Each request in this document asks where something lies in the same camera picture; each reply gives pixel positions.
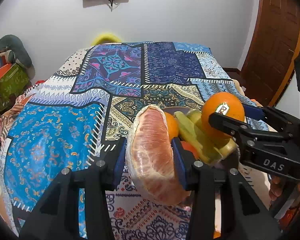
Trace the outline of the person's right hand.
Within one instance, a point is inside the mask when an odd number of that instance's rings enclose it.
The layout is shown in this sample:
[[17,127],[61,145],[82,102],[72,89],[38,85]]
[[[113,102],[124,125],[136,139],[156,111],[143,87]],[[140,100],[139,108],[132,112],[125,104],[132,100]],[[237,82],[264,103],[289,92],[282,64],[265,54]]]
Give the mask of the person's right hand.
[[271,175],[269,197],[271,201],[275,201],[281,196],[286,180],[274,175]]

